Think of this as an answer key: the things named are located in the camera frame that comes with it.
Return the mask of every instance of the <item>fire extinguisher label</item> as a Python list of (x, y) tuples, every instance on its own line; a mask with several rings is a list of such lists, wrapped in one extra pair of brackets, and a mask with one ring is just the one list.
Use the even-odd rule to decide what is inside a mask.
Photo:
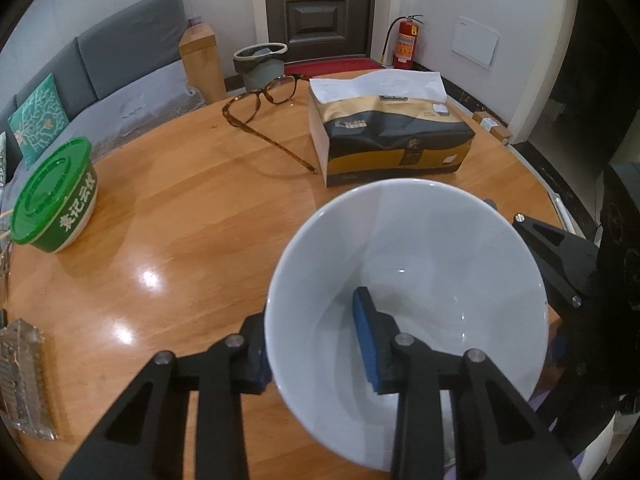
[(415, 36), (398, 34), (398, 46), (396, 46), (396, 57), (401, 60), (409, 60), (414, 54)]

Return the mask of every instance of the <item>door panel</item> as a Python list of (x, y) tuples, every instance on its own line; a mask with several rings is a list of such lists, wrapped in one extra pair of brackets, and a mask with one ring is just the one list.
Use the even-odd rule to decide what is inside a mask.
[(287, 61), (368, 54), (372, 0), (266, 0), (270, 41)]

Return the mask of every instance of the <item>fire extinguisher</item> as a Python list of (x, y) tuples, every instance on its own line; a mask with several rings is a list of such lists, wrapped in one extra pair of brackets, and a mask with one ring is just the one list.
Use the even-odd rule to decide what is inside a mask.
[(396, 18), (395, 20), (393, 20), (393, 22), (389, 26), (389, 30), (386, 32), (385, 46), (382, 49), (380, 63), (383, 62), (385, 57), (386, 46), (389, 42), (391, 29), (397, 22), (400, 22), (400, 25), (398, 27), (398, 42), (396, 43), (396, 53), (394, 54), (394, 68), (404, 68), (405, 70), (411, 70), (413, 68), (415, 42), (418, 39), (418, 31), (420, 31), (418, 23), (424, 25), (421, 20), (417, 19), (418, 16), (423, 17), (423, 14), (410, 14), (407, 17), (401, 16), (400, 18)]

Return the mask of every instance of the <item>green plastic bowl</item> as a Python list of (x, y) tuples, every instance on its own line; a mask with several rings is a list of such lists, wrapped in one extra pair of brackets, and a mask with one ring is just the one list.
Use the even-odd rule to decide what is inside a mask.
[(60, 146), (31, 175), (11, 218), (11, 237), (46, 253), (61, 251), (82, 232), (94, 211), (98, 178), (86, 137)]

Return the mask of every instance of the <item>white bowl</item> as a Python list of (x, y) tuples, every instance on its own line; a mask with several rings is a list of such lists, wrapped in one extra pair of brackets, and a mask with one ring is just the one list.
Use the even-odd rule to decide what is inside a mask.
[[(397, 396), (367, 383), (351, 296), (433, 349), (480, 348), (529, 399), (546, 353), (546, 296), (511, 225), (471, 194), (439, 182), (383, 180), (320, 208), (282, 253), (269, 288), (267, 354), (284, 401), (321, 444), (389, 470)], [(449, 397), (443, 392), (448, 458)]]

